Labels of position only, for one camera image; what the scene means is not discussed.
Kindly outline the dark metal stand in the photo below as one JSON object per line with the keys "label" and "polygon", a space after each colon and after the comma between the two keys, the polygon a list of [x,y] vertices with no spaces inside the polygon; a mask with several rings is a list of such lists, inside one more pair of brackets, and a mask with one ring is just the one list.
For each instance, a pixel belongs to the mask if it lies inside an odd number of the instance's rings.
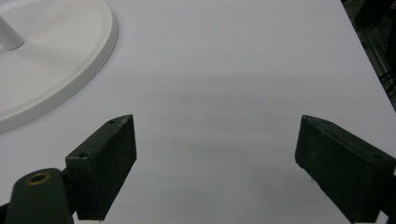
{"label": "dark metal stand", "polygon": [[396,111],[396,0],[340,0]]}

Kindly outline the white round lamp base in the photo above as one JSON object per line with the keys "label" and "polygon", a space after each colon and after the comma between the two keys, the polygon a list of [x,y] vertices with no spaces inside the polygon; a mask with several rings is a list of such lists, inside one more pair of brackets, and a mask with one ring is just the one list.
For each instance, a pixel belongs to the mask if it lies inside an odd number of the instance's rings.
{"label": "white round lamp base", "polygon": [[118,39],[105,0],[0,0],[0,133],[85,87]]}

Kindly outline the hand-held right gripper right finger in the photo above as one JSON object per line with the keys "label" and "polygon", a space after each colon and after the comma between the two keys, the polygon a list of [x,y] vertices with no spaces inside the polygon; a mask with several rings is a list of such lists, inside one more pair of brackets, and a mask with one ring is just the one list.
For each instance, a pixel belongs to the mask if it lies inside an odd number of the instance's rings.
{"label": "hand-held right gripper right finger", "polygon": [[303,168],[351,223],[396,224],[396,159],[336,124],[301,119],[295,151]]}

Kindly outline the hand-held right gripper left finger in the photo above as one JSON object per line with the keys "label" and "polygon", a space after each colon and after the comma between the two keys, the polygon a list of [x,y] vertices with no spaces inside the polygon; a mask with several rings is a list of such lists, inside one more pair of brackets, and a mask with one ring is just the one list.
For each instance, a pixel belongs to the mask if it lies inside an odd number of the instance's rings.
{"label": "hand-held right gripper left finger", "polygon": [[111,119],[66,156],[80,220],[104,220],[136,161],[134,117]]}

